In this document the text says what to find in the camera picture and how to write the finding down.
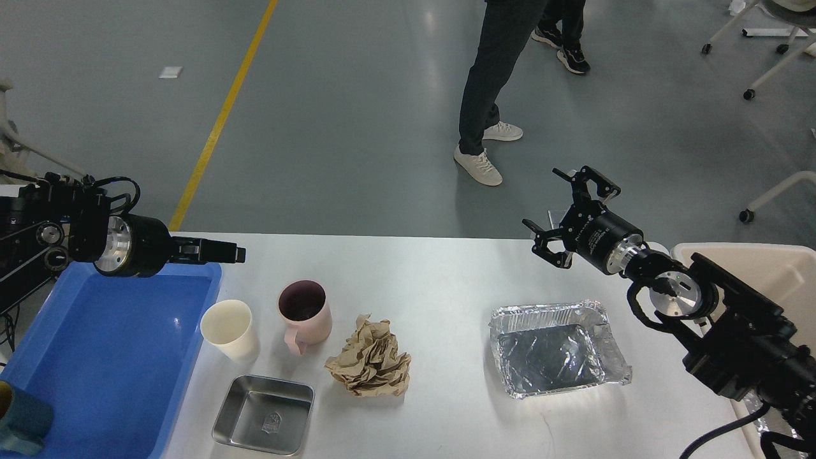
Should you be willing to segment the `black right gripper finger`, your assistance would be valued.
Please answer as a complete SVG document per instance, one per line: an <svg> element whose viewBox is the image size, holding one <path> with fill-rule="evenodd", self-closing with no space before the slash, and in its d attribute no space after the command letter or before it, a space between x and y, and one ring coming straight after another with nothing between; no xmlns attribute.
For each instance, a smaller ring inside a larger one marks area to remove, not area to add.
<svg viewBox="0 0 816 459"><path fill-rule="evenodd" d="M531 252L534 255L544 259L548 264L557 268L571 267L573 252L568 249L562 252L553 252L549 248L550 243L562 242L564 240L565 233L562 228L544 230L539 224L530 219L522 219L522 224L532 233L533 246Z"/></svg>
<svg viewBox="0 0 816 459"><path fill-rule="evenodd" d="M568 213L582 217L598 217L608 211L607 203L622 192L620 186L591 166L583 166L569 173L553 168L553 173L571 187L573 203Z"/></svg>

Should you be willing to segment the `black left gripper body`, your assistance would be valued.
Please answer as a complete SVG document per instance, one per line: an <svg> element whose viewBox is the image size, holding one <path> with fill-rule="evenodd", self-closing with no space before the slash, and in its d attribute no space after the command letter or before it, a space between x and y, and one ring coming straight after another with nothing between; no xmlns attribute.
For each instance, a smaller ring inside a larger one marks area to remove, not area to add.
<svg viewBox="0 0 816 459"><path fill-rule="evenodd" d="M111 215L105 249L94 267L108 277L149 278L164 267L173 247L160 220L130 213Z"/></svg>

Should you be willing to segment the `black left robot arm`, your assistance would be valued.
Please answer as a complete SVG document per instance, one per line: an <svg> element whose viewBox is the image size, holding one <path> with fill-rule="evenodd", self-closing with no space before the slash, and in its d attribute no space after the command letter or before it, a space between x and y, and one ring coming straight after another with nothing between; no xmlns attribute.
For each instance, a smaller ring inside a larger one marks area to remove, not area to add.
<svg viewBox="0 0 816 459"><path fill-rule="evenodd" d="M107 187L128 181L115 175L80 180L48 173L24 181L15 197L2 197L2 311L20 304L70 263L90 263L108 277L148 278L166 264L244 263L245 248L206 238L173 236L163 221L133 213L140 186L110 196Z"/></svg>

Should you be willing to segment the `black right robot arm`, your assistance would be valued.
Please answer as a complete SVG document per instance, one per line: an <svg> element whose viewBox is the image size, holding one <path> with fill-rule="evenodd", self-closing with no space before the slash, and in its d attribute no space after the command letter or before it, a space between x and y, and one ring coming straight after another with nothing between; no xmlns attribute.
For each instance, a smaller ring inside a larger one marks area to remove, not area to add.
<svg viewBox="0 0 816 459"><path fill-rule="evenodd" d="M569 183L573 201L553 229L523 220L533 234L532 252L557 268L571 267L579 256L603 274L629 280L633 316L676 337L688 373L716 395L741 401L754 393L761 401L755 412L691 442L681 457L774 409L796 435L761 433L764 457L778 458L783 447L813 458L814 357L807 345L792 343L798 329L783 308L703 254L683 265L653 250L638 227L610 211L607 203L620 187L591 166L553 173Z"/></svg>

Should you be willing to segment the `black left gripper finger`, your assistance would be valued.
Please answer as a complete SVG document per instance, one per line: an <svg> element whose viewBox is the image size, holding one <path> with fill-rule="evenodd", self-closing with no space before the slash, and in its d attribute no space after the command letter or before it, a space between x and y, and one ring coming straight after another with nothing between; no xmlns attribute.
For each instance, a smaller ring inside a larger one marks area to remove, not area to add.
<svg viewBox="0 0 816 459"><path fill-rule="evenodd" d="M247 250L236 243L190 237L171 237L171 263L202 265L207 263L237 264L247 261Z"/></svg>

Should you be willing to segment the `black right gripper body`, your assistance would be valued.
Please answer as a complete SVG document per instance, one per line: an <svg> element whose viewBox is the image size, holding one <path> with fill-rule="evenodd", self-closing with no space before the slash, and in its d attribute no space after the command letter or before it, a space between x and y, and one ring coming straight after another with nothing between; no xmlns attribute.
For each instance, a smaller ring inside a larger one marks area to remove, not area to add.
<svg viewBox="0 0 816 459"><path fill-rule="evenodd" d="M623 273L641 250L644 233L602 203L574 203L559 224L566 250L604 274Z"/></svg>

